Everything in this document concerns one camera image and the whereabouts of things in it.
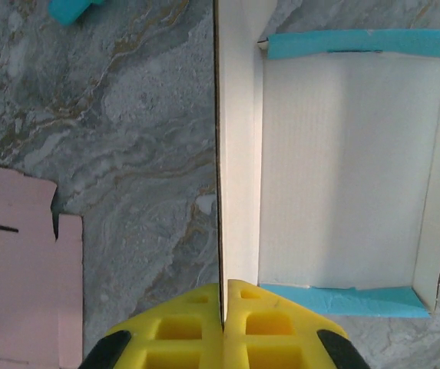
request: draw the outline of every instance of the open box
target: open box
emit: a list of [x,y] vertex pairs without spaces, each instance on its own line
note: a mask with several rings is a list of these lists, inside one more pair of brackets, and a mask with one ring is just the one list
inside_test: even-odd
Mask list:
[[223,318],[241,279],[320,313],[427,317],[440,282],[440,31],[286,34],[218,0]]

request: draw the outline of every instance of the blue foam piece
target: blue foam piece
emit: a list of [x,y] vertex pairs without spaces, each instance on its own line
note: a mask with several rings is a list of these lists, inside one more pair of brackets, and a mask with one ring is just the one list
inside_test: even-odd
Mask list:
[[440,30],[350,29],[282,33],[269,37],[269,59],[323,52],[398,52],[440,58]]
[[411,287],[373,290],[298,288],[274,284],[261,284],[260,287],[319,314],[430,317]]
[[83,14],[91,4],[101,4],[104,0],[51,0],[49,14],[62,25],[70,25]]

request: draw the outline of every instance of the blue tape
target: blue tape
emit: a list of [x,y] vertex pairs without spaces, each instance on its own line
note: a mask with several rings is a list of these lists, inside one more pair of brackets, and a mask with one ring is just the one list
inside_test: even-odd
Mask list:
[[295,58],[323,52],[398,52],[440,58],[440,30],[350,29],[284,33],[269,37],[268,58]]
[[430,317],[411,287],[373,290],[297,288],[274,284],[260,287],[318,314],[364,317]]

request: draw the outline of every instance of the gray marble surface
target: gray marble surface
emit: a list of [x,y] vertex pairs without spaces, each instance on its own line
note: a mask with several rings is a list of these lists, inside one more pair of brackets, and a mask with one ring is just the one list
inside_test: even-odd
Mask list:
[[[63,28],[0,0],[0,166],[84,217],[85,351],[108,327],[217,281],[211,1],[108,0]],[[440,28],[439,0],[280,0],[266,34]],[[335,317],[372,368],[440,368],[428,320]]]

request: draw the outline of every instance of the white cardboard box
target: white cardboard box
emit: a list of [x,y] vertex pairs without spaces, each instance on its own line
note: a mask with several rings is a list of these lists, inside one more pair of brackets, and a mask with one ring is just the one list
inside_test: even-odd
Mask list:
[[[308,287],[408,287],[433,311],[440,58],[268,60],[257,41],[275,7],[217,1],[223,296],[228,279],[274,286],[288,298]],[[223,299],[224,316],[226,306]]]

